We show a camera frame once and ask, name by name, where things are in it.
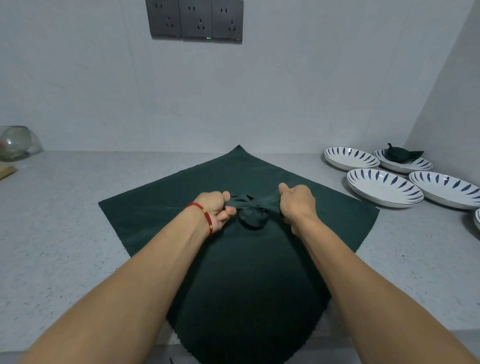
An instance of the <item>speckled gray countertop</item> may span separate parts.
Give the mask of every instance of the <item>speckled gray countertop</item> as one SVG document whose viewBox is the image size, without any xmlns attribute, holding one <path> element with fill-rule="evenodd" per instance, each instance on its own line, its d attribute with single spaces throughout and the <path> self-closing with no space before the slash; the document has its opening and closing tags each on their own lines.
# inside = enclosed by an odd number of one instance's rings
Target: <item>speckled gray countertop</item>
<svg viewBox="0 0 480 364">
<path fill-rule="evenodd" d="M 0 181 L 0 352 L 21 351 L 128 255 L 98 202 L 219 154 L 44 152 Z M 352 195 L 319 155 L 256 155 Z M 450 330 L 480 329 L 480 232 L 425 200 L 380 208 L 358 255 Z M 335 309 L 315 335 L 336 334 Z M 159 342 L 177 343 L 165 326 Z"/>
</svg>

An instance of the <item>forearm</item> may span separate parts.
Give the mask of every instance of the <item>forearm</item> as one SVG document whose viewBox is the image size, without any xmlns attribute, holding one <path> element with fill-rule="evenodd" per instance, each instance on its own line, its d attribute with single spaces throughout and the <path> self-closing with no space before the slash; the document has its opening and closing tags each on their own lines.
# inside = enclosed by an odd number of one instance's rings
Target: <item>forearm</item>
<svg viewBox="0 0 480 364">
<path fill-rule="evenodd" d="M 319 220 L 298 227 L 363 363 L 477 363 L 435 318 Z"/>
<path fill-rule="evenodd" d="M 184 210 L 53 324 L 22 363 L 143 363 L 207 235 L 202 211 Z"/>
</svg>

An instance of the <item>wooden cutting board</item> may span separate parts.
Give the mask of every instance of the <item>wooden cutting board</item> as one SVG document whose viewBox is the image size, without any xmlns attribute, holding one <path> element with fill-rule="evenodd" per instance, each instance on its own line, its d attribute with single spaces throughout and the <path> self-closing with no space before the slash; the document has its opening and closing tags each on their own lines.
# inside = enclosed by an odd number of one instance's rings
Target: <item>wooden cutting board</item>
<svg viewBox="0 0 480 364">
<path fill-rule="evenodd" d="M 17 171 L 11 164 L 0 164 L 0 180 Z"/>
</svg>

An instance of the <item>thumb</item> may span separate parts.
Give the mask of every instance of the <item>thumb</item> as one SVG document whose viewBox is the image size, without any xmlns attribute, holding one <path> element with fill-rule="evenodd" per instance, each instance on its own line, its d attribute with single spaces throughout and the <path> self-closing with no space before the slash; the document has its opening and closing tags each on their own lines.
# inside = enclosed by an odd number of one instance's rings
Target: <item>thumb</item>
<svg viewBox="0 0 480 364">
<path fill-rule="evenodd" d="M 280 196 L 283 195 L 284 193 L 289 193 L 290 189 L 285 183 L 281 183 L 278 185 L 278 191 L 280 192 Z"/>
</svg>

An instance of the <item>white plate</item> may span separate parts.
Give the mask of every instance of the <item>white plate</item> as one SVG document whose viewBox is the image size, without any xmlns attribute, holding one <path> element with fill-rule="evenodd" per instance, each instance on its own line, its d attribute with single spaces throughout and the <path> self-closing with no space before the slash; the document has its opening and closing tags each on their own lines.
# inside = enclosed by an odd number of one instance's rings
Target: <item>white plate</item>
<svg viewBox="0 0 480 364">
<path fill-rule="evenodd" d="M 475 222 L 475 226 L 480 230 L 480 208 L 475 211 L 475 215 L 473 216 L 473 221 Z"/>
<path fill-rule="evenodd" d="M 359 168 L 347 173 L 348 184 L 360 196 L 387 207 L 405 208 L 423 201 L 420 188 L 384 170 Z"/>
<path fill-rule="evenodd" d="M 380 161 L 370 153 L 346 146 L 327 148 L 324 150 L 324 156 L 328 163 L 341 170 L 373 168 L 380 164 Z"/>
<path fill-rule="evenodd" d="M 436 172 L 412 172 L 410 180 L 420 187 L 425 196 L 439 204 L 464 210 L 480 207 L 480 188 Z"/>
<path fill-rule="evenodd" d="M 389 170 L 394 170 L 395 172 L 407 174 L 415 170 L 431 170 L 433 168 L 433 164 L 422 157 L 410 163 L 402 164 L 392 162 L 385 158 L 385 152 L 386 149 L 377 149 L 373 151 L 373 155 L 379 159 L 380 164 L 383 167 L 388 168 Z"/>
</svg>

